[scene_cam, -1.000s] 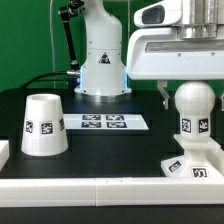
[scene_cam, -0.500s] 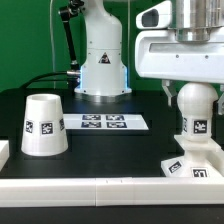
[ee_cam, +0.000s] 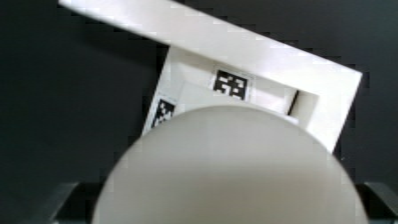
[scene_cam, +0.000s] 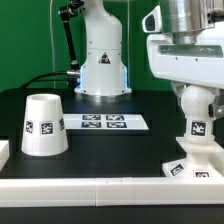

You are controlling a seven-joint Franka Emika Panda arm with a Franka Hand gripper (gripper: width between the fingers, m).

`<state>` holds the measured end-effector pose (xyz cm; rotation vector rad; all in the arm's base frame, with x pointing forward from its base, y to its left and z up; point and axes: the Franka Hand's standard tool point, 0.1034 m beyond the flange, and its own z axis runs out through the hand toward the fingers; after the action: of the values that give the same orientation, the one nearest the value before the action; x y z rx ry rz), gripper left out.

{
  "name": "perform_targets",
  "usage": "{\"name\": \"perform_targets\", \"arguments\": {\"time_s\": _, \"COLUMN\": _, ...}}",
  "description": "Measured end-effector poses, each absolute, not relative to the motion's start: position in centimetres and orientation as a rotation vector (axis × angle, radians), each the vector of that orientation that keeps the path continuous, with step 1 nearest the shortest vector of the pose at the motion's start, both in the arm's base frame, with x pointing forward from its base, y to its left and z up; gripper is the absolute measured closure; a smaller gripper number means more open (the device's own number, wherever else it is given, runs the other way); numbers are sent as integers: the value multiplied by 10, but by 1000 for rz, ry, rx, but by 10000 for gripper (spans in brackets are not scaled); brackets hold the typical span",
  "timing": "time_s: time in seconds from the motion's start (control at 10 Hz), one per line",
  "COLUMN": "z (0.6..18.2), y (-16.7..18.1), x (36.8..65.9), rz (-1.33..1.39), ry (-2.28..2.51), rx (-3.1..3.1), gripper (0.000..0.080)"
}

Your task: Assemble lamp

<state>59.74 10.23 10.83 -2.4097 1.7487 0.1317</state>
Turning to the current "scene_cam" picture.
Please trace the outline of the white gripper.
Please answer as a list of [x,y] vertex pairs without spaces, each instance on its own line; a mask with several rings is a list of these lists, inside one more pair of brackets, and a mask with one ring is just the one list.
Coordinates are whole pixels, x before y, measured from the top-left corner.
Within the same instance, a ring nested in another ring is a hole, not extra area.
[[[220,46],[224,53],[224,32],[203,31],[197,36],[197,46]],[[147,38],[147,53],[152,74],[161,79],[172,80],[178,105],[186,88],[185,83],[219,88],[215,90],[214,101],[209,105],[209,116],[224,117],[224,55],[222,57],[202,57],[177,54],[162,54],[160,46],[173,47],[169,35],[151,34]]]

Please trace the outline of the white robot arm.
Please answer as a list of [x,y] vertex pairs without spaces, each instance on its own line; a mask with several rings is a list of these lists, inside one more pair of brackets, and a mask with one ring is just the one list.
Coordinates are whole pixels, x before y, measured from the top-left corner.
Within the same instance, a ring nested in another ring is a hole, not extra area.
[[[210,87],[212,117],[224,117],[224,10],[218,0],[159,0],[142,20],[152,74],[170,80],[174,89],[186,84]],[[117,96],[128,91],[122,68],[120,21],[106,12],[103,0],[84,0],[80,8],[87,31],[87,55],[78,92]]]

